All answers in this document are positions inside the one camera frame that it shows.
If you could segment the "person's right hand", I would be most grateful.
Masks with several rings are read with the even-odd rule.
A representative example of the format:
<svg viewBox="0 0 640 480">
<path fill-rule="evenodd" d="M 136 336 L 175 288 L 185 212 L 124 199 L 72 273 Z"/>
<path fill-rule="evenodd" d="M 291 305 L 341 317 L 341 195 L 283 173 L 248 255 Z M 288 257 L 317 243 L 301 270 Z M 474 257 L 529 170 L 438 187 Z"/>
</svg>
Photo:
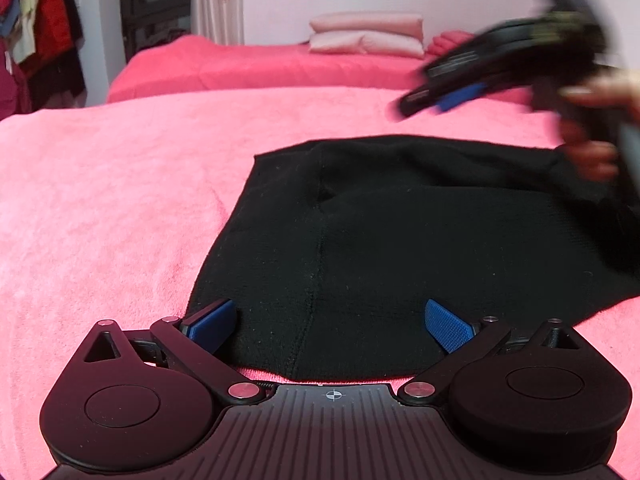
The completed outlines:
<svg viewBox="0 0 640 480">
<path fill-rule="evenodd" d="M 579 84 L 563 88 L 560 97 L 582 110 L 579 118 L 561 118 L 558 131 L 566 157 L 580 175 L 612 181 L 620 172 L 618 149 L 608 132 L 611 121 L 601 110 L 623 110 L 627 122 L 639 125 L 638 70 L 602 70 Z"/>
</svg>

